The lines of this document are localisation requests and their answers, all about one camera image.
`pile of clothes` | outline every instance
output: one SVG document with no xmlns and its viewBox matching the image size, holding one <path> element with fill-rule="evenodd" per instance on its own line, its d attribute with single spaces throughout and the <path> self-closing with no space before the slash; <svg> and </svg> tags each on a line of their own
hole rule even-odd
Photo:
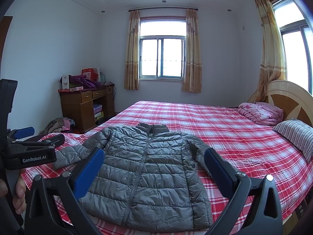
<svg viewBox="0 0 313 235">
<path fill-rule="evenodd" d="M 86 89 L 86 88 L 94 88 L 94 87 L 102 86 L 102 82 L 89 80 L 87 79 L 87 76 L 84 74 L 77 75 L 77 76 L 68 75 L 68 79 L 69 79 L 70 88 L 83 86 L 84 89 Z"/>
<path fill-rule="evenodd" d="M 47 127 L 40 131 L 39 134 L 49 134 L 49 133 L 58 133 L 58 132 L 66 132 L 71 133 L 71 128 L 75 127 L 75 122 L 73 119 L 66 117 L 59 117 L 57 119 L 52 120 Z"/>
<path fill-rule="evenodd" d="M 258 125 L 275 126 L 283 121 L 284 111 L 266 102 L 248 103 L 239 105 L 238 112 Z"/>
</svg>

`human hand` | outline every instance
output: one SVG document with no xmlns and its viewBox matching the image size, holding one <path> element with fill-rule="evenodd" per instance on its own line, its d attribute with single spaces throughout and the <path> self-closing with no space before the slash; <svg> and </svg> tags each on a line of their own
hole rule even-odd
<svg viewBox="0 0 313 235">
<path fill-rule="evenodd" d="M 13 197 L 13 206 L 15 208 L 15 212 L 20 215 L 25 211 L 26 203 L 25 203 L 25 191 L 26 185 L 25 181 L 22 177 L 22 173 L 25 172 L 25 169 L 20 170 L 20 175 L 18 177 L 18 181 L 15 187 L 15 196 Z M 7 194 L 7 185 L 3 180 L 0 179 L 0 197 L 4 197 Z"/>
</svg>

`beige floral curtain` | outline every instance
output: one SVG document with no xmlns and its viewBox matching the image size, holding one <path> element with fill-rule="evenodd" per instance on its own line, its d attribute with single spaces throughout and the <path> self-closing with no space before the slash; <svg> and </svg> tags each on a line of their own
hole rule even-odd
<svg viewBox="0 0 313 235">
<path fill-rule="evenodd" d="M 182 91 L 201 93 L 202 67 L 198 16 L 195 10 L 187 9 L 186 69 Z"/>
<path fill-rule="evenodd" d="M 132 11 L 129 17 L 128 41 L 125 63 L 124 89 L 139 89 L 139 29 L 140 14 L 139 10 Z"/>
<path fill-rule="evenodd" d="M 255 0 L 255 3 L 263 29 L 262 60 L 254 99 L 254 102 L 258 102 L 265 99 L 266 86 L 269 82 L 286 79 L 286 61 L 283 40 L 272 3 L 269 0 Z"/>
</svg>

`pink folded blanket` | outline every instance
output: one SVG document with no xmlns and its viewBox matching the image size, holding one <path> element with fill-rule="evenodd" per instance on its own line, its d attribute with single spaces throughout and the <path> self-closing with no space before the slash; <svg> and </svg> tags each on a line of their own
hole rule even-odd
<svg viewBox="0 0 313 235">
<path fill-rule="evenodd" d="M 256 104 L 244 102 L 239 105 L 238 112 L 258 125 L 271 126 L 283 121 L 284 115 L 282 109 L 265 102 L 257 102 Z"/>
</svg>

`striped pillow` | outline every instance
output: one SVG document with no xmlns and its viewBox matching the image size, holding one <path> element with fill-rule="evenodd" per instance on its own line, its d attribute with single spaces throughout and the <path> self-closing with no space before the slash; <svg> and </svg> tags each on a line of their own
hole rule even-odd
<svg viewBox="0 0 313 235">
<path fill-rule="evenodd" d="M 300 120 L 286 120 L 273 127 L 303 154 L 307 162 L 313 154 L 313 128 Z"/>
</svg>

